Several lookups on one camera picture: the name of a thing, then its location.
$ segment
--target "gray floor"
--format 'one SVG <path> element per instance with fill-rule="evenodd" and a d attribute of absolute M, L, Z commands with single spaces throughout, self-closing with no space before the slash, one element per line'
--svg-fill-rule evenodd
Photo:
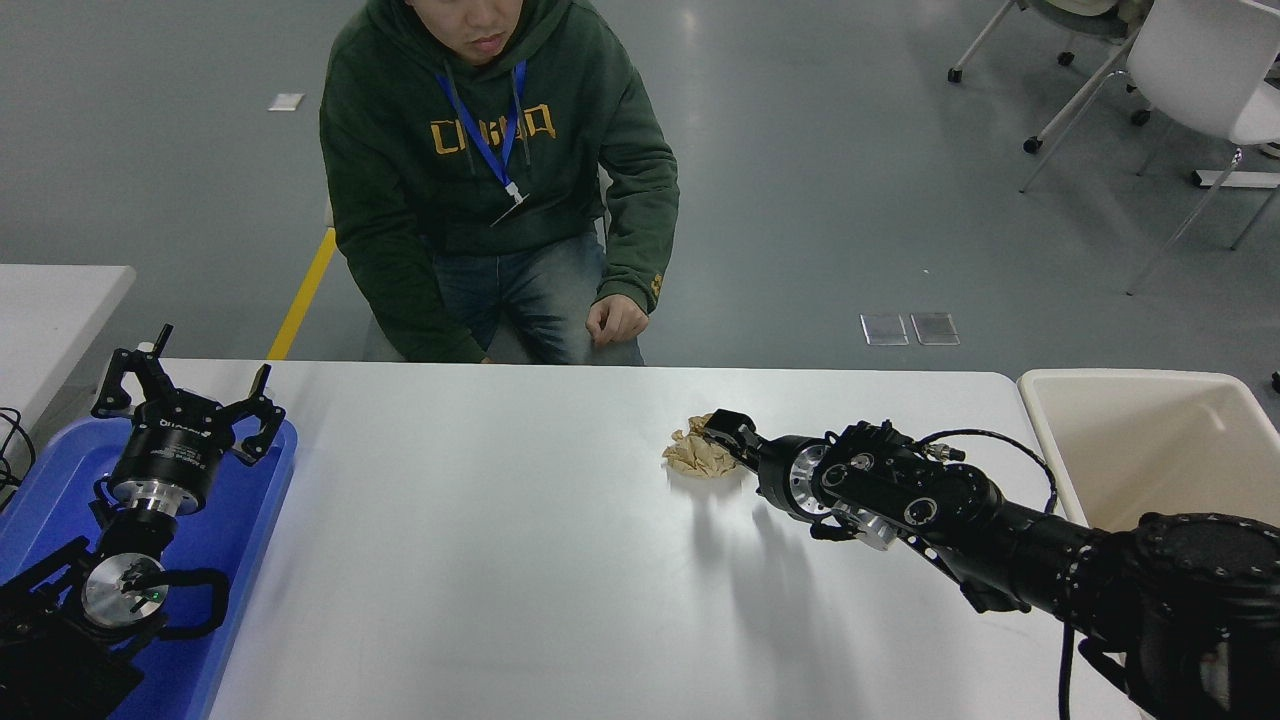
<path fill-rule="evenodd" d="M 1229 373 L 1280 395 L 1276 213 L 1229 190 L 1137 297 L 1143 260 L 1230 149 L 1110 87 L 1032 192 L 1036 132 L 1105 56 L 1014 14 L 946 69 L 998 0 L 595 0 L 641 68 L 684 190 L 653 365 Z M 136 286 L 77 370 L 177 325 L 169 355 L 265 356 L 323 236 L 316 109 L 360 0 L 0 4 L 0 261 L 128 264 Z M 297 113 L 268 113 L 306 92 Z M 1280 170 L 1251 151 L 1247 170 Z M 863 313 L 946 311 L 956 347 L 869 347 Z M 291 359 L 360 359 L 369 313 L 340 259 Z M 850 407 L 850 420 L 859 419 Z"/>

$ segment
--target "blue lanyard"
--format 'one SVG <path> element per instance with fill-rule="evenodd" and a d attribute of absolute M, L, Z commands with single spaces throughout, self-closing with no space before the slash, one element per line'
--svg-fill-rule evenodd
<path fill-rule="evenodd" d="M 522 97 L 525 95 L 526 65 L 527 60 L 521 60 L 520 64 L 516 65 L 516 97 Z M 489 164 L 489 169 L 493 170 L 494 177 L 502 183 L 507 195 L 511 195 L 517 205 L 524 202 L 525 199 L 520 195 L 520 188 L 516 187 L 516 183 L 507 173 L 507 165 L 511 163 L 511 150 L 516 146 L 516 131 L 520 128 L 520 110 L 516 105 L 516 100 L 512 99 L 511 114 L 507 115 L 507 131 L 503 133 L 502 138 L 502 163 L 499 163 L 498 158 L 493 154 L 493 149 L 489 147 L 489 138 L 480 132 L 480 126 L 475 122 L 475 118 L 471 117 L 467 106 L 462 104 L 462 97 L 458 97 L 456 92 L 449 88 L 448 78 L 442 74 L 436 74 L 435 81 L 440 83 L 440 87 L 444 90 L 444 95 L 449 99 L 449 104 L 453 105 L 453 110 L 457 111 L 458 119 L 462 120 L 462 127 L 466 128 L 471 141 L 475 143 L 476 149 L 480 150 L 480 155 L 484 156 L 485 163 Z"/>

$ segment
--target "robotic hand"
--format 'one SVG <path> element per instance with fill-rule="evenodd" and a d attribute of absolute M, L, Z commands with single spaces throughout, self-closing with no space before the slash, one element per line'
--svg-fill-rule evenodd
<path fill-rule="evenodd" d="M 161 555 L 177 518 L 205 507 L 223 455 L 257 462 L 284 410 L 264 395 L 268 365 L 248 397 L 232 405 L 175 388 L 160 368 L 172 329 L 165 325 L 150 350 L 115 351 L 91 411 L 133 421 L 114 470 L 93 488 L 97 547 L 76 538 L 0 585 L 0 717 L 106 717 L 142 682 L 132 660 L 152 639 L 200 638 L 225 619 L 227 575 L 166 570 Z M 122 386 L 125 373 L 142 387 L 137 407 Z M 260 429 L 236 445 L 233 425 L 250 416 Z M 207 620 L 169 626 L 169 591 L 200 585 L 212 591 Z"/>
<path fill-rule="evenodd" d="M 755 433 L 718 410 L 704 437 L 819 539 L 886 550 L 902 538 L 978 612 L 1053 614 L 1080 653 L 1160 720 L 1280 717 L 1280 530 L 1216 514 L 1142 518 L 1107 533 L 1005 501 L 946 446 L 886 420 L 840 436 Z M 1124 665 L 1106 653 L 1124 653 Z"/>

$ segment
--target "white table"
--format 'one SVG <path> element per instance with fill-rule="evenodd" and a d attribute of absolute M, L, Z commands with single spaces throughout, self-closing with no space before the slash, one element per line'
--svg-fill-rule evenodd
<path fill-rule="evenodd" d="M 0 406 L 17 407 L 26 429 L 76 369 L 134 275 L 128 266 L 0 265 Z"/>
<path fill-rule="evenodd" d="M 165 368 L 233 401 L 256 364 Z M 214 720 L 1056 717 L 1048 615 L 977 615 L 906 547 L 813 541 L 745 470 L 660 459 L 717 407 L 1034 447 L 1004 377 L 279 363 L 270 387 L 297 469 Z M 957 445 L 1043 503 L 1015 450 Z M 1074 684 L 1076 716 L 1138 717 L 1083 661 Z"/>

